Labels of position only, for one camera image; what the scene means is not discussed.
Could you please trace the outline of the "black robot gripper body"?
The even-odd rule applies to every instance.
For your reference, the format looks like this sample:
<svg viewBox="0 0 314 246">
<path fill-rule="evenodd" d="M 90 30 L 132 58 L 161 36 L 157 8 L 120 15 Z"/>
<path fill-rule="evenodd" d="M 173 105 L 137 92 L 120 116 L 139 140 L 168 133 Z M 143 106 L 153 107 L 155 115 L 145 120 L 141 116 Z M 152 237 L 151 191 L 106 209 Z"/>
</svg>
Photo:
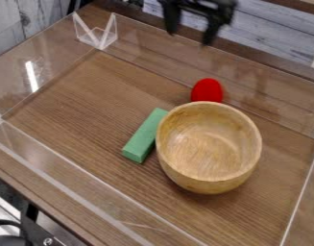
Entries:
<svg viewBox="0 0 314 246">
<path fill-rule="evenodd" d="M 237 0 L 157 0 L 163 11 L 181 11 L 205 18 L 219 17 L 224 24 L 229 24 L 233 17 Z"/>
</svg>

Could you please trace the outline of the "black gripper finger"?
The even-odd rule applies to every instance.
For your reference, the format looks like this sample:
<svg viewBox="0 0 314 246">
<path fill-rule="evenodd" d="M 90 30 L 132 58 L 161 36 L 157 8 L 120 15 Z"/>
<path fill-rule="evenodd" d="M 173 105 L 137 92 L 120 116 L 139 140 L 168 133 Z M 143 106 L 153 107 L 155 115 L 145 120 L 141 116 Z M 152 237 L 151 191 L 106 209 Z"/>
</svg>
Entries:
<svg viewBox="0 0 314 246">
<path fill-rule="evenodd" d="M 169 35 L 173 35 L 177 29 L 179 19 L 180 19 L 180 9 L 173 1 L 163 1 L 163 16 L 165 30 Z"/>
<path fill-rule="evenodd" d="M 220 27 L 225 24 L 225 16 L 215 12 L 207 17 L 207 26 L 203 33 L 201 45 L 208 45 L 216 38 Z"/>
</svg>

